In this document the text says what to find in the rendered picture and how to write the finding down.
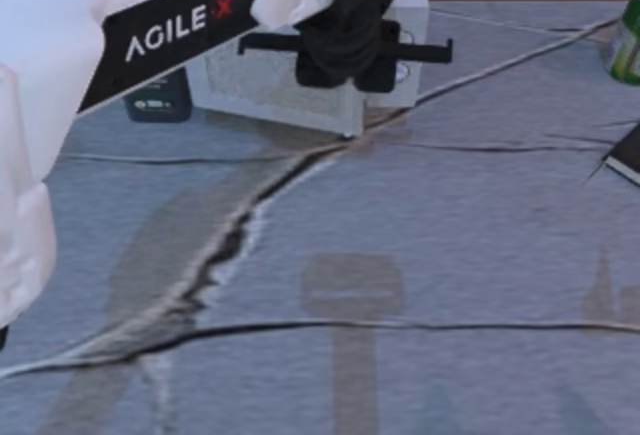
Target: robotic arm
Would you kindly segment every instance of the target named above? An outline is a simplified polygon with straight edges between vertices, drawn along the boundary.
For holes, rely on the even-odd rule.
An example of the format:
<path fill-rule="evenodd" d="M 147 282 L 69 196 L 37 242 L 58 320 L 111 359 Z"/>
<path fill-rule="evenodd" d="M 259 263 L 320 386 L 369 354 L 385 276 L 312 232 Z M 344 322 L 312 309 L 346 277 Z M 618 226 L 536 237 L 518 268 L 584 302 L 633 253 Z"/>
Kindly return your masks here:
<path fill-rule="evenodd" d="M 451 45 L 419 52 L 381 42 L 375 23 L 366 43 L 336 50 L 358 17 L 381 20 L 391 0 L 378 0 L 377 8 L 350 1 L 0 0 L 0 329 L 33 303 L 53 272 L 55 231 L 43 180 L 78 117 L 259 24 L 293 25 L 301 36 L 253 33 L 241 47 L 298 52 L 307 60 L 299 83 L 317 88 L 355 77 L 361 90 L 388 91 L 372 83 L 379 70 L 371 66 L 451 60 Z M 359 51 L 360 66 L 342 63 Z"/>

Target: large diagonal crack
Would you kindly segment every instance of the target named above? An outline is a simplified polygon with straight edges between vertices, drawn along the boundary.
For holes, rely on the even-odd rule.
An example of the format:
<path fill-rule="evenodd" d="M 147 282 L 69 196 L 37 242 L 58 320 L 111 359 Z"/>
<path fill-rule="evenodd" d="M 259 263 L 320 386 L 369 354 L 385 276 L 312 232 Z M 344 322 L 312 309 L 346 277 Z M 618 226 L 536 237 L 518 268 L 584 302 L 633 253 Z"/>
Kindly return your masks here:
<path fill-rule="evenodd" d="M 505 62 L 493 65 L 487 69 L 481 70 L 466 77 L 462 77 L 453 80 L 450 83 L 436 87 L 433 90 L 423 94 L 418 100 L 417 106 L 425 105 L 426 103 L 445 96 L 458 88 L 468 86 L 480 80 L 495 76 L 513 67 L 526 63 L 537 57 L 545 55 L 547 53 L 559 50 L 563 47 L 569 46 L 577 41 L 588 37 L 594 31 L 610 25 L 611 21 L 606 21 L 598 24 L 594 24 L 582 30 L 579 33 L 572 35 L 571 37 L 556 41 L 554 43 L 545 45 L 531 52 L 527 52 L 518 57 L 514 57 Z M 0 380 L 14 377 L 17 375 L 37 373 L 43 371 L 57 370 L 57 369 L 73 369 L 86 366 L 103 365 L 103 364 L 126 364 L 137 361 L 140 357 L 153 353 L 161 353 L 163 351 L 172 350 L 184 343 L 189 343 L 193 340 L 240 335 L 247 333 L 256 333 L 264 330 L 287 330 L 287 329 L 300 329 L 300 328 L 313 328 L 317 326 L 340 326 L 341 323 L 349 325 L 352 322 L 307 322 L 307 323 L 279 323 L 279 324 L 267 324 L 267 326 L 248 325 L 242 327 L 228 327 L 217 328 L 212 330 L 200 330 L 193 326 L 186 324 L 185 320 L 192 319 L 195 313 L 202 308 L 202 304 L 198 301 L 198 295 L 207 287 L 211 286 L 212 280 L 210 277 L 210 271 L 212 267 L 219 266 L 234 260 L 243 251 L 245 241 L 248 236 L 249 226 L 252 222 L 253 216 L 256 210 L 264 204 L 266 201 L 272 200 L 278 194 L 280 194 L 285 188 L 291 185 L 294 181 L 297 181 L 304 174 L 306 174 L 311 168 L 319 164 L 334 155 L 344 153 L 349 149 L 354 149 L 362 144 L 370 143 L 375 134 L 397 121 L 401 120 L 407 113 L 413 108 L 401 109 L 391 112 L 387 117 L 384 117 L 377 122 L 370 124 L 367 127 L 365 135 L 359 139 L 352 141 L 351 143 L 336 144 L 333 146 L 319 149 L 317 152 L 305 155 L 299 163 L 297 163 L 291 170 L 285 175 L 280 177 L 277 181 L 264 188 L 257 196 L 255 196 L 251 203 L 249 203 L 239 215 L 237 215 L 229 225 L 229 229 L 223 236 L 223 241 L 217 246 L 206 259 L 199 265 L 197 270 L 197 276 L 193 279 L 191 285 L 185 290 L 180 297 L 173 301 L 173 303 L 167 308 L 163 308 L 161 314 L 156 314 L 153 326 L 140 324 L 139 330 L 130 330 L 125 333 L 126 337 L 124 343 L 111 343 L 117 342 L 113 331 L 105 331 L 99 334 L 89 341 L 80 344 L 79 346 L 67 350 L 57 356 L 48 358 L 46 360 L 36 361 L 33 363 L 27 363 L 23 365 L 8 367 L 0 370 Z M 135 327 L 137 320 L 132 321 L 132 325 Z M 151 334 L 153 330 L 157 330 L 157 333 Z M 136 337 L 141 334 L 140 330 L 145 330 L 145 337 Z"/>

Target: cracked surface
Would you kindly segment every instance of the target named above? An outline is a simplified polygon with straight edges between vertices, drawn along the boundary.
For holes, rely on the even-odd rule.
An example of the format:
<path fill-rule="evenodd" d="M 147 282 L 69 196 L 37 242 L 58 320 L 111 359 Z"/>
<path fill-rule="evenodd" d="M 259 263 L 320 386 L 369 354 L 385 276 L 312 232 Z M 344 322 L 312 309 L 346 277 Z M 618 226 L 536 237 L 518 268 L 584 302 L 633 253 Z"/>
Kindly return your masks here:
<path fill-rule="evenodd" d="M 400 319 L 561 325 L 376 332 L 377 432 L 634 433 L 640 338 L 580 325 L 640 323 L 637 189 L 585 184 L 637 123 L 599 60 L 621 7 L 552 5 L 435 4 L 455 63 L 350 143 L 131 126 L 117 104 L 77 124 L 49 182 L 59 266 L 0 359 L 2 433 L 334 433 L 337 328 L 300 294 L 322 253 L 393 260 Z"/>

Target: red x logo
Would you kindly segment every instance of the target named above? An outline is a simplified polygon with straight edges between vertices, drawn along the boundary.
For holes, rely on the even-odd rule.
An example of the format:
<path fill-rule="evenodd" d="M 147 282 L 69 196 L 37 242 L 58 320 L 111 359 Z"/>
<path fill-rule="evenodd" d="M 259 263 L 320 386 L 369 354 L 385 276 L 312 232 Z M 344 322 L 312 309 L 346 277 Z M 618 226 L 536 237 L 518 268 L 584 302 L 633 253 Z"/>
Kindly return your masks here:
<path fill-rule="evenodd" d="M 231 10 L 231 2 L 233 2 L 233 0 L 214 0 L 215 7 L 211 9 L 211 15 L 217 19 L 231 15 L 233 13 Z"/>

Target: black book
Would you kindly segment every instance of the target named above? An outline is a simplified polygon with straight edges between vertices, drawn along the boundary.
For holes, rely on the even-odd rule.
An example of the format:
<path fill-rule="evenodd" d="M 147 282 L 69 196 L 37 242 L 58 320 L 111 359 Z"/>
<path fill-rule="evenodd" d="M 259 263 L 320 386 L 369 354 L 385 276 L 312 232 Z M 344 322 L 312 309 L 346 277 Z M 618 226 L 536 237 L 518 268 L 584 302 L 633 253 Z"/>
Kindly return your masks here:
<path fill-rule="evenodd" d="M 613 147 L 605 157 L 604 164 L 640 185 L 640 125 Z"/>

